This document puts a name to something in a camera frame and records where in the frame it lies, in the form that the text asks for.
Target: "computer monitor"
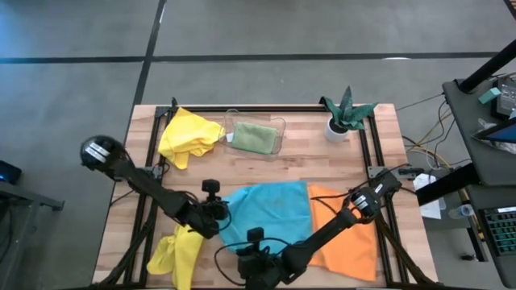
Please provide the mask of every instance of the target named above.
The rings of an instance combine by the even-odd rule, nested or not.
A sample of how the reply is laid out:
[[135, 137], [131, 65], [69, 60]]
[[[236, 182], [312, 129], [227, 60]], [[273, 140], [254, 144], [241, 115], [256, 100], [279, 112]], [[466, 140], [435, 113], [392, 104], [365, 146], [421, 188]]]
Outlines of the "computer monitor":
[[516, 118], [478, 132], [475, 137], [489, 141], [516, 143]]

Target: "keyboard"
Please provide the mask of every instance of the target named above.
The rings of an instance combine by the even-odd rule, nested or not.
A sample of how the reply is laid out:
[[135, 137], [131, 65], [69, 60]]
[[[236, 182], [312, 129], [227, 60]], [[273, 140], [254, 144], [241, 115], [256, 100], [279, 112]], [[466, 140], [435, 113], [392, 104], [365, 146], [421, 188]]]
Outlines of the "keyboard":
[[516, 206], [481, 209], [481, 213], [489, 226], [487, 237], [495, 246], [497, 255], [516, 255]]

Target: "white pot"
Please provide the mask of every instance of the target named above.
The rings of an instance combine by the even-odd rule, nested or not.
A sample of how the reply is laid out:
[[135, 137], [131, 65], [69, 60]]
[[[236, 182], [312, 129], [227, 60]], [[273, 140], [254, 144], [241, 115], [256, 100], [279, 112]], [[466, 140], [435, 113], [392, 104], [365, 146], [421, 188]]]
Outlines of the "white pot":
[[349, 130], [345, 131], [344, 133], [337, 133], [330, 128], [330, 121], [331, 121], [331, 118], [329, 118], [328, 122], [326, 122], [326, 128], [324, 129], [324, 136], [330, 142], [335, 142], [335, 143], [343, 142], [346, 139], [347, 134], [349, 133]]

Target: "towel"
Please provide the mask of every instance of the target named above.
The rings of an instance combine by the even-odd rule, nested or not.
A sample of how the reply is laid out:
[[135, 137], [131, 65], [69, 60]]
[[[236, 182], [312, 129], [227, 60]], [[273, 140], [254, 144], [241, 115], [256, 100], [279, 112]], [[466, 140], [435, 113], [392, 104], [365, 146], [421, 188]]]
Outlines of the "towel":
[[158, 152], [179, 169], [186, 169], [190, 154], [202, 156], [213, 149], [222, 127], [179, 108], [161, 135]]
[[[306, 182], [257, 184], [241, 188], [224, 197], [231, 213], [231, 224], [219, 233], [224, 245], [246, 242], [248, 230], [262, 227], [266, 238], [281, 238], [289, 243], [305, 240], [312, 234], [312, 219]], [[221, 227], [229, 221], [219, 222]], [[230, 247], [236, 251], [248, 245]], [[263, 241], [260, 249], [270, 247], [278, 253], [286, 245], [277, 241]]]
[[201, 250], [202, 236], [190, 226], [177, 225], [174, 235], [163, 237], [151, 260], [147, 271], [153, 275], [172, 272], [172, 283], [177, 290], [190, 290], [195, 261]]
[[[315, 184], [309, 185], [308, 193], [310, 198], [341, 194]], [[331, 208], [339, 211], [343, 204], [343, 197], [327, 198], [324, 201]], [[319, 230], [335, 216], [326, 206], [317, 201], [310, 201], [310, 207], [314, 231]], [[353, 213], [358, 218], [360, 217], [357, 211], [353, 211]], [[360, 280], [376, 281], [377, 239], [374, 233], [374, 224], [357, 224], [344, 230], [315, 253], [310, 265], [325, 267], [329, 271]]]
[[260, 154], [271, 154], [276, 143], [277, 130], [267, 126], [237, 122], [231, 146], [235, 149]]

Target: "green cloth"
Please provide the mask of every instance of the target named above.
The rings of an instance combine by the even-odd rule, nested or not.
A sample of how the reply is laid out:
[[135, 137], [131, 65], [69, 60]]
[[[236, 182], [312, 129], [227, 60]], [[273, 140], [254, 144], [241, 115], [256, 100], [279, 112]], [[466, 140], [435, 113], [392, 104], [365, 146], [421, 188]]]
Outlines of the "green cloth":
[[237, 122], [231, 146], [235, 149], [260, 154], [271, 154], [276, 143], [277, 130], [267, 126]]

